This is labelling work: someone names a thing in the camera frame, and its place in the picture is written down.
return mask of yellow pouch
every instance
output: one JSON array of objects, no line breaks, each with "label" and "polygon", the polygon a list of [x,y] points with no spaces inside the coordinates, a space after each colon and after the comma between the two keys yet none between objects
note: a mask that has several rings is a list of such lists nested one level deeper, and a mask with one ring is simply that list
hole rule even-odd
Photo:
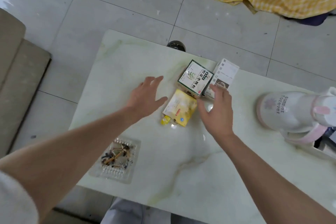
[{"label": "yellow pouch", "polygon": [[177,89],[163,111],[165,118],[163,118],[161,124],[167,124],[165,121],[167,120],[166,116],[168,116],[185,127],[196,108],[196,99]]}]

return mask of tile floor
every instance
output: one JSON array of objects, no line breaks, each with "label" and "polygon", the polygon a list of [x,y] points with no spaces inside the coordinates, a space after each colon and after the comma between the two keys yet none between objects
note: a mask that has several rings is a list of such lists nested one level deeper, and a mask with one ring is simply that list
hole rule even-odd
[{"label": "tile floor", "polygon": [[[162,45],[180,40],[189,53],[226,57],[243,70],[316,92],[336,86],[335,17],[311,27],[215,0],[0,0],[0,7],[52,54],[14,149],[68,129],[107,29]],[[58,207],[99,222],[112,199],[75,187]]]}]

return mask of marble table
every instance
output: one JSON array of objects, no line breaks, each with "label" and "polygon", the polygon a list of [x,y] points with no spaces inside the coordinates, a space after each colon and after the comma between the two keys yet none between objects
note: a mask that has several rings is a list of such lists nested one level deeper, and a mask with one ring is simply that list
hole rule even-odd
[{"label": "marble table", "polygon": [[[170,98],[179,74],[191,59],[210,70],[217,63],[107,31],[70,128],[121,108],[146,76],[164,75],[157,98]],[[230,86],[234,132],[287,180],[336,214],[334,164],[286,143],[280,133],[264,129],[256,119],[258,96],[284,90],[309,92],[239,70]],[[172,128],[160,124],[163,109],[123,133],[141,141],[131,184],[86,174],[78,185],[210,224],[265,223],[235,167],[208,134],[198,112],[185,128]]]}]

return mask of right hand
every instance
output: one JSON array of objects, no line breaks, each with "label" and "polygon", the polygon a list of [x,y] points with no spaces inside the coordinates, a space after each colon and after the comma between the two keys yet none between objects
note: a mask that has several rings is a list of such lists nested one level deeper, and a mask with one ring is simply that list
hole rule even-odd
[{"label": "right hand", "polygon": [[204,102],[197,100],[199,114],[207,131],[219,141],[226,137],[234,136],[233,126],[233,110],[232,97],[229,92],[221,87],[210,85],[215,92],[215,101],[210,112],[205,109]]}]

